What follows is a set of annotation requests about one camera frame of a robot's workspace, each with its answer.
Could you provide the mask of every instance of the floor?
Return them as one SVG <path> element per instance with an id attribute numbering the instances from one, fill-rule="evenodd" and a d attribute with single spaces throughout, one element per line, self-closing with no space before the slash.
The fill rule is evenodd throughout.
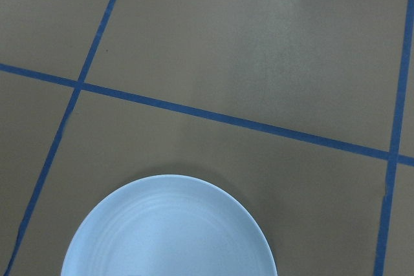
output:
<path id="1" fill-rule="evenodd" d="M 0 268 L 59 275 L 105 196 L 183 174 L 279 276 L 413 275 L 414 0 L 0 0 Z"/>

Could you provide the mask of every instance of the blue tape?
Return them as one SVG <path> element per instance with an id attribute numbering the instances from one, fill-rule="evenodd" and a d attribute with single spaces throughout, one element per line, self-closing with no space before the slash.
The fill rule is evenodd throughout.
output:
<path id="1" fill-rule="evenodd" d="M 274 134 L 282 137 L 292 138 L 295 140 L 300 140 L 302 142 L 309 142 L 316 145 L 322 145 L 325 147 L 330 147 L 338 150 L 348 151 L 356 154 L 371 156 L 373 158 L 379 158 L 382 160 L 388 159 L 388 152 L 381 151 L 378 149 L 373 149 L 369 147 L 364 147 L 361 145 L 355 145 L 353 143 L 341 142 L 339 140 L 324 138 L 316 135 L 311 135 L 307 133 L 302 133 L 298 131 L 293 131 L 290 129 L 284 129 L 282 127 L 277 127 L 269 124 L 263 124 L 255 121 L 245 120 L 241 118 L 236 118 L 233 116 L 227 116 L 225 114 L 220 114 L 216 112 L 206 111 L 198 108 L 188 107 L 184 105 L 179 105 L 177 103 L 171 103 L 163 100 L 156 100 L 154 98 L 149 98 L 137 94 L 132 94 L 128 92 L 123 92 L 120 90 L 109 89 L 107 87 L 100 87 L 97 85 L 84 83 L 83 90 L 89 92 L 94 92 L 110 97 L 120 98 L 121 100 L 133 101 L 135 103 L 141 103 L 144 105 L 149 105 L 153 107 L 158 107 L 161 109 L 167 109 L 175 112 L 180 112 L 184 114 L 189 114 L 191 116 L 198 116 L 200 118 L 214 120 L 222 123 L 227 123 L 231 125 L 236 125 L 244 127 L 247 129 L 253 129 L 255 131 L 260 131 L 264 133 Z"/>
<path id="2" fill-rule="evenodd" d="M 386 259 L 389 222 L 391 218 L 391 206 L 393 203 L 395 174 L 397 171 L 398 153 L 400 150 L 402 117 L 406 100 L 406 89 L 408 81 L 408 69 L 411 52 L 411 40 L 413 35 L 414 0 L 408 0 L 406 12 L 406 25 L 404 29 L 404 42 L 400 63 L 400 74 L 398 77 L 397 98 L 395 100 L 393 130 L 389 146 L 389 160 L 386 173 L 386 194 L 382 201 L 380 217 L 380 228 L 376 245 L 376 257 L 374 276 L 383 276 L 384 263 Z"/>
<path id="3" fill-rule="evenodd" d="M 400 164 L 414 166 L 414 158 L 406 155 L 399 155 L 398 156 L 398 162 Z"/>
<path id="4" fill-rule="evenodd" d="M 13 67 L 13 66 L 1 64 L 1 63 L 0 63 L 0 70 L 9 72 L 11 74 L 18 74 L 20 76 L 25 76 L 25 77 L 34 78 L 37 80 L 52 82 L 52 83 L 56 83 L 59 85 L 64 85 L 66 87 L 75 87 L 77 84 L 76 81 L 70 80 L 67 78 L 61 78 L 61 77 L 53 76 L 51 74 L 43 74 L 41 72 Z"/>
<path id="5" fill-rule="evenodd" d="M 92 61 L 93 61 L 93 57 L 96 53 L 96 49 L 98 48 L 100 39 L 102 37 L 102 34 L 105 30 L 105 27 L 107 25 L 107 22 L 109 20 L 109 17 L 111 16 L 114 4 L 115 4 L 116 0 L 109 0 L 107 8 L 105 10 L 105 13 L 102 17 L 100 26 L 98 27 L 98 30 L 95 34 L 95 37 L 93 39 L 92 45 L 89 49 L 88 55 L 86 57 L 85 63 L 83 64 L 82 70 L 80 72 L 79 78 L 77 81 L 72 81 L 72 80 L 68 80 L 65 78 L 59 78 L 59 77 L 55 77 L 55 76 L 51 76 L 48 74 L 40 74 L 38 72 L 32 72 L 29 70 L 25 70 L 25 69 L 18 69 L 16 67 L 10 67 L 10 66 L 6 66 L 3 65 L 1 67 L 1 70 L 3 71 L 7 71 L 7 72 L 11 72 L 11 73 L 15 73 L 15 74 L 20 74 L 22 76 L 30 76 L 31 78 L 36 78 L 39 80 L 43 80 L 43 81 L 49 81 L 49 82 L 53 82 L 53 83 L 57 83 L 57 84 L 63 84 L 63 85 L 67 85 L 67 86 L 74 86 L 74 90 L 72 92 L 71 98 L 68 102 L 68 105 L 66 107 L 65 113 L 63 114 L 62 120 L 59 124 L 58 130 L 56 132 L 56 135 L 53 139 L 52 145 L 50 146 L 49 152 L 47 154 L 45 163 L 43 164 L 43 168 L 40 172 L 38 181 L 36 182 L 36 185 L 34 187 L 32 196 L 30 197 L 30 201 L 26 207 L 25 210 L 25 214 L 23 216 L 22 221 L 20 222 L 20 226 L 19 226 L 19 231 L 17 232 L 17 238 L 16 238 L 16 243 L 14 245 L 14 249 L 12 252 L 12 256 L 9 260 L 7 269 L 4 273 L 4 276 L 9 276 L 10 271 L 13 267 L 13 263 L 16 259 L 16 255 L 19 251 L 21 242 L 23 240 L 23 237 L 25 236 L 26 233 L 26 229 L 28 226 L 28 223 L 30 222 L 30 218 L 32 217 L 33 214 L 33 210 L 36 206 L 36 203 L 39 199 L 41 190 L 43 189 L 43 185 L 45 184 L 47 175 L 49 173 L 50 167 L 52 165 L 53 159 L 56 155 L 56 151 L 58 150 L 59 144 L 61 142 L 62 136 L 63 136 L 63 132 L 65 130 L 65 126 L 67 124 L 67 121 L 76 105 L 76 102 L 78 100 L 80 91 L 82 89 L 82 84 L 85 81 L 86 75 L 91 67 Z"/>

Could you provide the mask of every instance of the round plate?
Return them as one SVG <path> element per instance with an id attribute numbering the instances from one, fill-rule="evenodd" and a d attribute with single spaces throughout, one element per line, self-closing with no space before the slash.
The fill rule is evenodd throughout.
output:
<path id="1" fill-rule="evenodd" d="M 248 211 L 208 182 L 143 178 L 111 193 L 85 218 L 62 276 L 277 276 Z"/>

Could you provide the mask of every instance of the blue line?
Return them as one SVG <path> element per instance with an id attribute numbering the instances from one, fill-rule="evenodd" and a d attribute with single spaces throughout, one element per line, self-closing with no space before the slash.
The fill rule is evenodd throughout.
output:
<path id="1" fill-rule="evenodd" d="M 30 222 L 30 218 L 32 217 L 33 210 L 34 210 L 34 208 L 36 206 L 36 203 L 39 199 L 41 190 L 43 188 L 43 185 L 45 184 L 45 181 L 46 181 L 47 175 L 49 173 L 50 167 L 52 165 L 53 159 L 56 155 L 56 151 L 58 150 L 59 144 L 61 142 L 64 130 L 65 130 L 65 126 L 66 126 L 67 121 L 68 121 L 69 117 L 71 116 L 71 113 L 72 113 L 72 111 L 73 111 L 73 109 L 76 105 L 76 102 L 78 100 L 80 91 L 82 89 L 82 84 L 85 81 L 86 75 L 87 75 L 87 73 L 88 73 L 88 71 L 91 67 L 93 57 L 96 53 L 96 49 L 98 48 L 100 39 L 102 37 L 102 33 L 105 30 L 105 27 L 107 25 L 109 17 L 112 13 L 112 9 L 114 7 L 115 1 L 116 0 L 109 0 L 109 3 L 108 3 L 107 8 L 105 10 L 105 13 L 103 14 L 101 23 L 98 27 L 98 30 L 96 31 L 93 43 L 92 43 L 92 45 L 89 49 L 89 53 L 86 57 L 85 63 L 83 64 L 83 67 L 82 67 L 82 70 L 80 72 L 78 81 L 74 81 L 75 82 L 75 88 L 72 92 L 72 95 L 71 95 L 71 98 L 70 98 L 70 100 L 68 102 L 68 105 L 66 107 L 65 113 L 63 114 L 63 118 L 62 118 L 62 120 L 60 122 L 60 125 L 58 127 L 58 131 L 56 132 L 56 135 L 53 139 L 52 145 L 50 146 L 50 149 L 49 149 L 49 152 L 47 154 L 45 163 L 43 164 L 43 168 L 40 172 L 38 181 L 36 182 L 36 185 L 34 187 L 32 197 L 30 198 L 30 201 L 29 201 L 29 203 L 26 207 L 23 219 L 20 222 L 19 231 L 17 233 L 17 238 L 16 238 L 16 243 L 14 245 L 12 256 L 10 258 L 10 261 L 8 263 L 8 266 L 7 266 L 7 269 L 4 273 L 4 276 L 9 276 L 10 270 L 13 267 L 13 263 L 16 259 L 16 255 L 19 251 L 21 242 L 23 240 L 23 237 L 25 236 L 28 223 Z M 54 83 L 65 82 L 65 83 L 67 83 L 68 81 L 70 81 L 70 83 L 72 84 L 72 80 L 64 80 L 63 78 L 57 78 L 57 77 L 46 75 L 46 74 L 39 74 L 39 73 L 34 74 L 34 72 L 31 72 L 29 70 L 17 69 L 15 67 L 2 67 L 2 70 L 12 72 L 12 73 L 16 73 L 16 74 L 21 74 L 23 76 L 32 76 L 32 78 L 45 80 L 45 81 L 49 81 L 49 82 L 54 82 Z"/>
<path id="2" fill-rule="evenodd" d="M 1 63 L 0 63 L 0 70 L 9 72 L 11 74 L 18 74 L 20 76 L 25 76 L 25 77 L 34 78 L 37 80 L 42 80 L 42 81 L 64 85 L 66 87 L 75 87 L 77 84 L 76 81 L 70 80 L 67 78 L 61 78 L 61 77 L 53 76 L 51 74 L 43 74 L 41 72 L 13 67 L 13 66 L 1 64 Z"/>
<path id="3" fill-rule="evenodd" d="M 120 98 L 122 100 L 133 101 L 136 103 L 141 103 L 144 105 L 149 105 L 153 107 L 158 107 L 161 109 L 167 109 L 175 112 L 180 112 L 184 114 L 189 114 L 192 116 L 198 116 L 200 118 L 205 118 L 209 120 L 214 120 L 222 123 L 227 123 L 230 125 L 236 125 L 244 127 L 247 129 L 253 129 L 255 131 L 260 131 L 264 133 L 274 134 L 278 136 L 283 136 L 287 138 L 292 138 L 295 140 L 300 140 L 302 142 L 309 142 L 316 145 L 322 145 L 325 147 L 331 147 L 334 149 L 339 149 L 343 151 L 349 151 L 356 154 L 371 156 L 373 158 L 379 158 L 382 160 L 388 159 L 388 152 L 381 151 L 378 149 L 373 149 L 369 147 L 363 147 L 361 145 L 355 145 L 353 143 L 341 142 L 339 140 L 333 140 L 329 138 L 324 138 L 312 134 L 302 133 L 298 131 L 293 131 L 290 129 L 284 129 L 282 127 L 276 127 L 273 125 L 263 124 L 255 121 L 245 120 L 241 118 L 236 118 L 233 116 L 227 116 L 225 114 L 220 114 L 216 112 L 206 111 L 198 108 L 188 107 L 184 105 L 179 105 L 177 103 L 171 103 L 163 100 L 156 100 L 154 98 L 149 98 L 137 94 L 132 94 L 128 92 L 123 92 L 120 90 L 109 89 L 107 87 L 100 87 L 97 85 L 84 83 L 83 90 L 89 92 L 94 92 L 110 97 Z"/>
<path id="4" fill-rule="evenodd" d="M 404 42 L 402 45 L 402 55 L 400 63 L 400 74 L 398 77 L 397 98 L 395 100 L 393 130 L 391 133 L 391 142 L 389 146 L 389 160 L 386 174 L 386 194 L 384 195 L 382 201 L 380 228 L 378 232 L 378 242 L 376 245 L 374 276 L 382 276 L 384 273 L 389 221 L 391 218 L 391 206 L 393 203 L 395 185 L 395 173 L 397 171 L 398 152 L 400 150 L 402 117 L 404 114 L 404 103 L 406 100 L 411 40 L 413 35 L 413 16 L 414 0 L 408 0 L 406 12 L 406 25 L 404 30 Z"/>
<path id="5" fill-rule="evenodd" d="M 412 158 L 410 156 L 406 156 L 406 155 L 401 155 L 400 154 L 398 156 L 398 162 L 400 164 L 414 166 L 414 158 Z"/>

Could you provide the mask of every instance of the gray surface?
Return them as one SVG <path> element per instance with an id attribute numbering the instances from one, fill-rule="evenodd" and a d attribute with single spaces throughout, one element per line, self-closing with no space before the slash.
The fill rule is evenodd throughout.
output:
<path id="1" fill-rule="evenodd" d="M 0 72 L 1 272 L 70 95 L 65 87 Z"/>
<path id="2" fill-rule="evenodd" d="M 414 275 L 414 167 L 400 165 L 395 182 L 384 276 Z"/>
<path id="3" fill-rule="evenodd" d="M 118 0 L 88 82 L 387 150 L 406 0 Z"/>
<path id="4" fill-rule="evenodd" d="M 0 0 L 0 62 L 77 79 L 108 0 Z"/>
<path id="5" fill-rule="evenodd" d="M 83 92 L 12 275 L 58 275 L 88 212 L 158 174 L 201 178 L 236 197 L 262 227 L 280 276 L 372 275 L 385 169 L 381 160 Z"/>
<path id="6" fill-rule="evenodd" d="M 408 84 L 406 104 L 404 107 L 404 118 L 402 123 L 402 134 L 400 153 L 414 157 L 414 45 L 411 49 L 411 63 L 408 72 Z"/>

